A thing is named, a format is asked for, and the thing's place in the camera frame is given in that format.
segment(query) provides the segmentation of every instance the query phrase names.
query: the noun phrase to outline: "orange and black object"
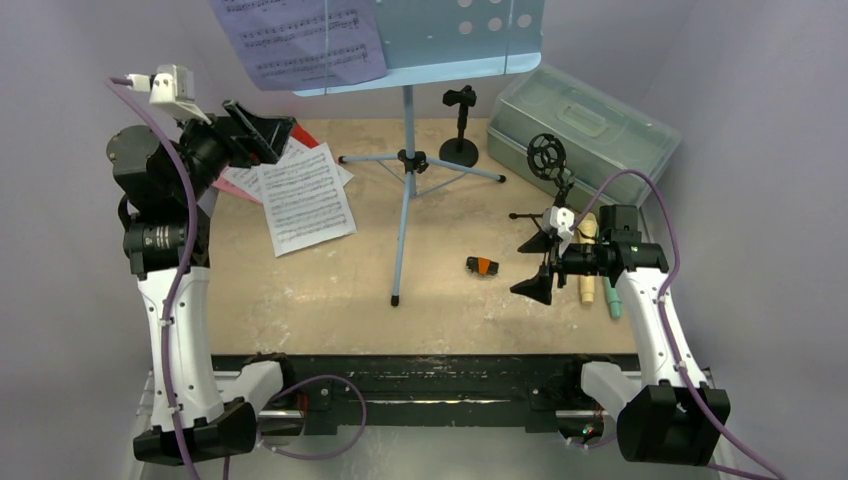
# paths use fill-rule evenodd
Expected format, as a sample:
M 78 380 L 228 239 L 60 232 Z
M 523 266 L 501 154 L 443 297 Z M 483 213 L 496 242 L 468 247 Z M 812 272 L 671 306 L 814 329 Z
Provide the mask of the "orange and black object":
M 468 257 L 465 261 L 465 266 L 469 270 L 480 275 L 497 275 L 498 262 L 493 262 L 488 258 L 483 257 Z

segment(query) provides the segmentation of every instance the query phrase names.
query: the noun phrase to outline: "black rubber foot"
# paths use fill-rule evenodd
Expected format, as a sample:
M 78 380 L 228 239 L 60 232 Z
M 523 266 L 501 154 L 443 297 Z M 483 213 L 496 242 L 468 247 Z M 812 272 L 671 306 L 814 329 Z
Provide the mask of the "black rubber foot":
M 459 138 L 451 138 L 442 144 L 439 149 L 439 158 L 456 165 L 471 168 L 477 164 L 477 159 L 480 158 L 480 152 L 477 150 L 477 145 L 467 138 L 462 139 L 462 150 L 457 151 L 459 146 Z

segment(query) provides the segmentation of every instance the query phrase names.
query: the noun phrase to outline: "wooden table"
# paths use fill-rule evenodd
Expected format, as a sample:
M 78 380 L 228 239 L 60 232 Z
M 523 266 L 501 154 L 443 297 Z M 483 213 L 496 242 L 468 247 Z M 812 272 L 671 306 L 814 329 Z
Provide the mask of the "wooden table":
M 400 120 L 305 120 L 334 155 L 403 148 Z M 416 148 L 436 155 L 456 121 L 420 120 Z M 212 218 L 209 337 L 213 353 L 300 354 L 632 353 L 627 318 L 612 320 L 600 280 L 595 303 L 579 303 L 577 279 L 554 291 L 553 306 L 512 295 L 541 258 L 516 248 L 535 232 L 510 212 L 542 212 L 552 199 L 486 155 L 486 121 L 469 121 L 477 168 L 499 184 L 467 176 L 410 202 L 401 305 L 389 305 L 403 184 L 375 163 L 349 164 L 345 187 L 358 233 L 275 258 L 262 207 L 218 197 Z M 388 162 L 402 173 L 399 162 Z M 419 191 L 454 172 L 430 166 Z M 496 277 L 465 268 L 468 256 L 500 262 Z

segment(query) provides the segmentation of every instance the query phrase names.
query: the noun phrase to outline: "tripod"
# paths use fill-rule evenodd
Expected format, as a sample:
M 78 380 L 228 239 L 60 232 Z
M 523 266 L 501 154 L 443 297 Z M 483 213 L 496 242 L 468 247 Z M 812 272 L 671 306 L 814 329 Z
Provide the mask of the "tripod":
M 391 303 L 393 307 L 397 307 L 400 304 L 400 274 L 401 268 L 403 266 L 403 245 L 406 240 L 406 221 L 409 214 L 409 201 L 413 198 L 421 197 L 430 192 L 436 191 L 446 185 L 449 185 L 459 180 L 460 178 L 468 174 L 491 178 L 492 180 L 497 180 L 500 183 L 506 181 L 506 177 L 503 175 L 497 175 L 483 170 L 477 170 L 475 168 L 469 168 L 464 167 L 462 165 L 445 162 L 437 158 L 428 157 L 427 154 L 424 152 L 416 152 L 415 110 L 412 104 L 412 86 L 410 85 L 405 85 L 403 87 L 403 125 L 404 131 L 406 133 L 406 148 L 399 151 L 398 153 L 390 153 L 385 155 L 365 155 L 359 157 L 339 157 L 339 163 L 378 162 L 383 168 L 388 170 L 389 173 L 391 173 L 395 178 L 397 178 L 404 184 L 403 207 L 401 208 L 400 213 L 400 232 L 398 233 L 397 259 L 395 260 L 395 282 L 394 287 L 392 288 L 391 298 Z M 389 169 L 389 167 L 387 167 L 383 163 L 386 160 L 398 160 L 403 163 L 406 178 L 401 178 L 399 175 Z M 416 175 L 424 173 L 424 171 L 427 170 L 427 167 L 429 167 L 430 165 L 436 165 L 439 167 L 454 170 L 460 172 L 460 175 L 446 182 L 440 183 L 435 187 L 429 188 L 423 192 L 418 192 L 415 177 Z

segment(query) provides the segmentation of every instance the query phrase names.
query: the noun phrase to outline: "box handle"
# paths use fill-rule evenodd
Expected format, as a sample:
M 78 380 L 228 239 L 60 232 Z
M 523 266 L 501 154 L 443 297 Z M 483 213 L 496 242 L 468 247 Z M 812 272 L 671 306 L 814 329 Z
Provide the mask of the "box handle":
M 592 138 L 600 136 L 609 127 L 606 118 L 577 103 L 566 105 L 557 118 Z

